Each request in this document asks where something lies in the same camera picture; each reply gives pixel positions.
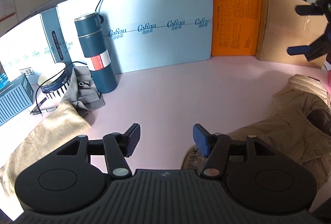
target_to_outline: thermos bottle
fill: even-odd
[[[97,90],[108,93],[118,83],[110,64],[110,57],[102,34],[99,14],[92,12],[75,19],[80,45]]]

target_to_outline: gray cloth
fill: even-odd
[[[61,103],[69,101],[76,110],[96,110],[105,105],[102,95],[93,85],[88,67],[74,67],[69,88]]]

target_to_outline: beige cloth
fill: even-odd
[[[61,103],[37,125],[0,168],[0,182],[5,196],[15,196],[15,180],[24,169],[90,127],[68,101]]]
[[[322,121],[331,118],[328,92],[309,77],[289,78],[283,90],[274,94],[272,113],[263,121],[240,128],[228,135],[233,140],[245,140],[256,135],[274,148],[306,167],[315,177],[318,188],[327,182],[331,172],[331,136],[316,128],[307,116],[315,110],[324,112]],[[191,148],[182,168],[195,166],[199,171],[206,160]]]

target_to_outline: metal bolt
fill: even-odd
[[[129,174],[129,170],[126,168],[116,168],[113,170],[115,176],[126,176]]]
[[[215,168],[208,168],[208,169],[204,170],[204,175],[206,175],[206,176],[218,176],[219,171]]]

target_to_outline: tan puffer jacket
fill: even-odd
[[[331,136],[315,126],[331,122],[327,91],[319,81],[295,75],[289,78],[283,90],[274,94],[271,108],[267,119],[228,135],[233,140],[245,140],[247,135],[258,136],[307,168],[314,175],[318,188],[322,187],[331,172]],[[196,168],[202,169],[204,162],[193,147],[185,156],[182,168],[200,166]]]

